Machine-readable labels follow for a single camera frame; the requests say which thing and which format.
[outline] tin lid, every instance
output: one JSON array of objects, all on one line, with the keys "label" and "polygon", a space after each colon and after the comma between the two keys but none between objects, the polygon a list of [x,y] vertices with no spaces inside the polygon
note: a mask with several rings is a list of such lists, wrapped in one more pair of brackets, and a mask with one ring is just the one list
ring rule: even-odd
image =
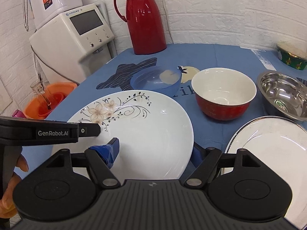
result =
[{"label": "tin lid", "polygon": [[279,42],[277,43],[277,47],[289,53],[290,56],[294,58],[301,58],[307,60],[307,52],[302,51],[301,49],[294,47],[293,45],[287,42]]}]

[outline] green tin container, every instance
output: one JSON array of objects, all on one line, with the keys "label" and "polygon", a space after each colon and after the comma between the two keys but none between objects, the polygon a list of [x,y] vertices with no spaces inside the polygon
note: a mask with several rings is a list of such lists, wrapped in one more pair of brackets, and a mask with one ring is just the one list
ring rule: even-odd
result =
[{"label": "green tin container", "polygon": [[285,42],[277,44],[277,51],[278,58],[286,65],[297,70],[307,69],[307,53]]}]

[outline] thermos handle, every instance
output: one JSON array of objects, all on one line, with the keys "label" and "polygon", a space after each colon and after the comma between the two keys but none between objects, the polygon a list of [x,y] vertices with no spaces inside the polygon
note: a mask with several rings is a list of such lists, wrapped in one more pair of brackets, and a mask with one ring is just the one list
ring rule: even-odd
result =
[{"label": "thermos handle", "polygon": [[124,22],[127,22],[127,19],[125,16],[122,16],[119,11],[118,11],[118,8],[117,8],[117,5],[116,5],[116,0],[114,0],[114,8],[115,8],[115,11],[116,13],[119,15],[119,17],[124,21]]}]

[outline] red thermos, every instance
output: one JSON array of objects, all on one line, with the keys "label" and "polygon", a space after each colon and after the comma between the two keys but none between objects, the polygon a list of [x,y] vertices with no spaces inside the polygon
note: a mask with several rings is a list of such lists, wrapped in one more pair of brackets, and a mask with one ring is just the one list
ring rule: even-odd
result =
[{"label": "red thermos", "polygon": [[126,17],[116,6],[119,17],[128,23],[135,54],[157,53],[166,48],[159,9],[154,0],[127,0]]}]

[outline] orange bucket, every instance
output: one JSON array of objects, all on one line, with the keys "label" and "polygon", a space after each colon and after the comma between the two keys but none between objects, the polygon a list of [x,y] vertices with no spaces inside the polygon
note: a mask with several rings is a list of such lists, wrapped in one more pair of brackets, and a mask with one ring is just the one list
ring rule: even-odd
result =
[{"label": "orange bucket", "polygon": [[[58,82],[47,86],[58,104],[62,102],[76,87],[77,85],[72,82]],[[52,110],[47,110],[47,108],[41,106],[36,97],[27,104],[23,111],[24,115],[31,119],[45,119],[51,112]]]}]

